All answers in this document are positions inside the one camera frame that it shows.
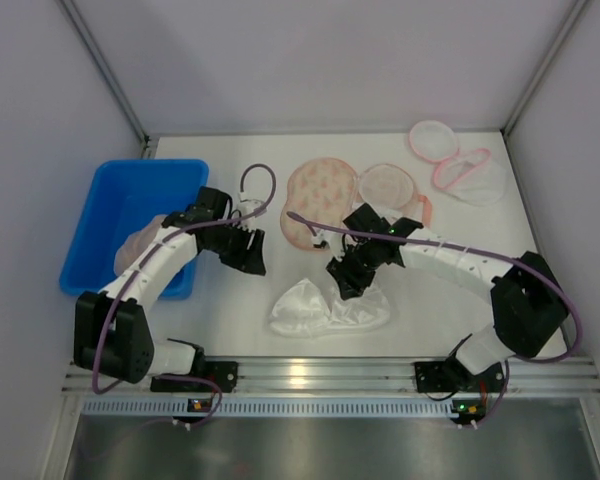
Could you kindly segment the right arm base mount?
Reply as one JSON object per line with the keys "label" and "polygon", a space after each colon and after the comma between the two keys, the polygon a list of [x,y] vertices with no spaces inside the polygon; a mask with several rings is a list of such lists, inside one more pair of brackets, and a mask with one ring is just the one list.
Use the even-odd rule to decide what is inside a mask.
{"label": "right arm base mount", "polygon": [[506,375],[501,364],[479,374],[470,373],[455,358],[419,361],[413,364],[418,393],[436,397],[457,393],[499,393]]}

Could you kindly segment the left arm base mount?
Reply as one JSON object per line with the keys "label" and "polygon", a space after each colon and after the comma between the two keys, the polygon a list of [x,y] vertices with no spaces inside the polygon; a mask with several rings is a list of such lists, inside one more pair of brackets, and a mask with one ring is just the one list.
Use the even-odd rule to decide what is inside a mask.
{"label": "left arm base mount", "polygon": [[239,363],[227,360],[206,359],[187,374],[167,379],[167,374],[154,377],[150,391],[154,393],[212,393],[213,388],[206,383],[185,380],[185,377],[201,378],[214,383],[223,393],[231,393],[237,385]]}

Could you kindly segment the floral orange laundry bag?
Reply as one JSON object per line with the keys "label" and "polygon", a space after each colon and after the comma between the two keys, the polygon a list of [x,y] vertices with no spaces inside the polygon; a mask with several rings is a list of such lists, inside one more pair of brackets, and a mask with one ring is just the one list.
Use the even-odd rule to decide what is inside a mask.
{"label": "floral orange laundry bag", "polygon": [[408,217],[431,225],[432,204],[404,169],[384,163],[358,173],[340,159],[324,157],[305,162],[291,174],[280,227],[291,245],[310,251],[309,229],[289,218],[290,212],[341,227],[344,218],[363,203],[391,222]]}

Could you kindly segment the white satin bra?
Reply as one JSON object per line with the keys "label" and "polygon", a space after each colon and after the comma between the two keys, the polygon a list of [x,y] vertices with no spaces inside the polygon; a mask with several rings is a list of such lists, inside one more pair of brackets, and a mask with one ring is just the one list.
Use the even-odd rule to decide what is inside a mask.
{"label": "white satin bra", "polygon": [[336,287],[324,294],[305,278],[274,303],[268,326],[282,337],[317,338],[367,333],[391,317],[390,302],[376,282],[361,297],[342,300]]}

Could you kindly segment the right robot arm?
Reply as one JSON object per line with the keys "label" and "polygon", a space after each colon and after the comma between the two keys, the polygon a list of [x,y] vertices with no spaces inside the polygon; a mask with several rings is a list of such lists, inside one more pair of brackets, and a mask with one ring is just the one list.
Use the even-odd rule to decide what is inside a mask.
{"label": "right robot arm", "polygon": [[544,258],[525,252],[513,259],[452,247],[410,218],[389,222],[367,203],[344,220],[340,232],[319,229],[316,248],[332,251],[326,270],[343,300],[360,297],[382,265],[417,269],[482,299],[492,321],[468,334],[440,363],[443,381],[464,390],[478,375],[511,357],[535,358],[568,317]]}

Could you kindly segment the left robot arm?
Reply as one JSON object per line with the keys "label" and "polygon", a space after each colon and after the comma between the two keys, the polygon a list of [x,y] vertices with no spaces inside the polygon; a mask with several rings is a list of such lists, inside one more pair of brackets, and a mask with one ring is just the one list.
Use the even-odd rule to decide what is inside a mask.
{"label": "left robot arm", "polygon": [[184,211],[165,217],[149,245],[114,281],[81,294],[75,306],[73,362],[115,383],[146,377],[191,375],[204,360],[201,347],[180,340],[156,340],[147,318],[168,284],[207,251],[242,273],[263,276],[265,233],[254,220],[268,206],[241,198],[231,215],[230,195],[209,187]]}

